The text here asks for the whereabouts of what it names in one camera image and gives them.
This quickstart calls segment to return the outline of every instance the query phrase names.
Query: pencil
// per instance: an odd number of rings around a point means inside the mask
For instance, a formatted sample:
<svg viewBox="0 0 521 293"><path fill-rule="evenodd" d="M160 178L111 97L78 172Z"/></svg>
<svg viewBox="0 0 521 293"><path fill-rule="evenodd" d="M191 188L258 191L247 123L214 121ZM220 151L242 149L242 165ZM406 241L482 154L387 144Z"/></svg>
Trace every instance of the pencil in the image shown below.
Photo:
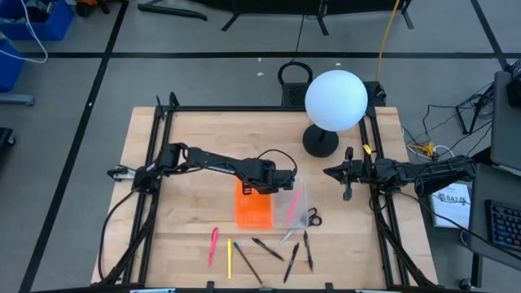
<svg viewBox="0 0 521 293"><path fill-rule="evenodd" d="M231 278L231 238L228 237L228 278Z"/></svg>
<svg viewBox="0 0 521 293"><path fill-rule="evenodd" d="M259 278L259 275L258 275L257 272L253 269L252 265L250 265L250 262L247 261L247 258L246 258L246 256L243 254L243 251L241 251L241 249L239 248L239 245L238 245L236 242L234 242L234 246L235 246L235 248L237 248L237 251L238 251L238 252L240 253L240 255L243 257L244 261L246 261L246 265L247 265L247 266L250 268L250 270L253 272L253 274L255 275L255 278L257 278L257 280L259 281L259 283L260 283L261 285L263 285L263 284L262 284L262 280L261 280L261 278Z"/></svg>

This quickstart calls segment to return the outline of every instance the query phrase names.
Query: black pen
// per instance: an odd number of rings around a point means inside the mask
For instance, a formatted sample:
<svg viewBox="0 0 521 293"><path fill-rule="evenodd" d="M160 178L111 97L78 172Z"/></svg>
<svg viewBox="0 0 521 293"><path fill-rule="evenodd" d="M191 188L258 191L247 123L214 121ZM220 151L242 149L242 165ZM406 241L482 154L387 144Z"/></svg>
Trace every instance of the black pen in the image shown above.
<svg viewBox="0 0 521 293"><path fill-rule="evenodd" d="M306 245L306 250L308 250L308 262L309 269L313 272L313 259L311 258L311 251L309 250L309 240L308 240L308 232L304 231L304 244Z"/></svg>
<svg viewBox="0 0 521 293"><path fill-rule="evenodd" d="M266 246L266 244L264 244L262 241L260 241L258 238L252 238L253 242L254 243L257 243L260 245L260 247L264 248L267 252L269 252L272 256L275 256L277 257L278 259L284 261L284 259L282 258L282 256L280 256L277 252L275 251L272 251L271 249L269 249L269 247Z"/></svg>
<svg viewBox="0 0 521 293"><path fill-rule="evenodd" d="M299 244L297 243L295 247L293 247L293 254L291 255L290 265L287 266L286 274L284 275L284 282L287 281L287 277L290 275L291 267L293 266L293 261L295 261L296 252L299 250Z"/></svg>
<svg viewBox="0 0 521 293"><path fill-rule="evenodd" d="M264 284L262 283L261 278L259 278L259 275L257 274L257 272L253 269L252 265L250 265L250 262L247 261L247 258L246 258L246 256L244 255L243 251L239 248L239 245L238 245L236 242L234 242L234 246L235 246L235 248L237 248L237 251L241 254L241 256L243 257L244 261L246 261L246 265L247 265L247 266L250 268L250 270L253 272L253 274L255 275L255 278L257 278L257 280L259 281L259 283L260 283L261 285L264 285Z"/></svg>

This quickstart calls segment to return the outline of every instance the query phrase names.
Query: orange container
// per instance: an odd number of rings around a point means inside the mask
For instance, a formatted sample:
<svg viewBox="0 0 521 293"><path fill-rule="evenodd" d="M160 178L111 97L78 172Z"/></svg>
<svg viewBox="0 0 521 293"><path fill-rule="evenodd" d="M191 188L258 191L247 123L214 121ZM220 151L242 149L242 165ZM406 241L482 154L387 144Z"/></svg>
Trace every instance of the orange container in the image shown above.
<svg viewBox="0 0 521 293"><path fill-rule="evenodd" d="M270 229L274 226L270 195L260 195L250 188L243 193L243 183L235 184L235 223L239 228Z"/></svg>

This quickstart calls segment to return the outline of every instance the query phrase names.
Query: pink pen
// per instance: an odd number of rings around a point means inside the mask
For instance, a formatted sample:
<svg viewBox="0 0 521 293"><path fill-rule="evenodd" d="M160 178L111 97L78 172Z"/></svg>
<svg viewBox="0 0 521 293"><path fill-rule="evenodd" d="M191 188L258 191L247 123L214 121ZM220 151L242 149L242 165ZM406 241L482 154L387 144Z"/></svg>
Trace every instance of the pink pen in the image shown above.
<svg viewBox="0 0 521 293"><path fill-rule="evenodd" d="M215 245L217 244L217 235L219 228L215 228L212 232L212 247L210 248L210 256L208 257L208 267L212 266L213 253L215 252Z"/></svg>
<svg viewBox="0 0 521 293"><path fill-rule="evenodd" d="M300 196L300 187L295 190L295 194L293 195L293 202L291 203L290 211L286 216L286 223L291 221L291 217L293 216L293 212L295 211L296 202L299 201Z"/></svg>

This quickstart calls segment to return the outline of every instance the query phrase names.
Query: yellow cable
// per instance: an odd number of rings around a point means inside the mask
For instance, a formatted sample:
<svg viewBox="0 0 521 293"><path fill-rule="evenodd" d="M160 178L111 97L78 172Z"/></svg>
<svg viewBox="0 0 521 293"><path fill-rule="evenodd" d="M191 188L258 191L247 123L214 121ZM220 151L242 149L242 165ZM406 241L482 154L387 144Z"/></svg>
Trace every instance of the yellow cable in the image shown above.
<svg viewBox="0 0 521 293"><path fill-rule="evenodd" d="M389 20L389 24L385 29L385 34L383 35L382 46L380 47L380 54L378 55L378 71L376 72L376 81L380 80L380 69L382 69L382 55L383 48L385 48L385 42L387 41L387 35L389 34L389 30L391 29L392 21L394 20L394 15L396 14L396 10L398 9L398 4L400 4L400 0L396 0L394 4L394 8L392 8L391 19Z"/></svg>

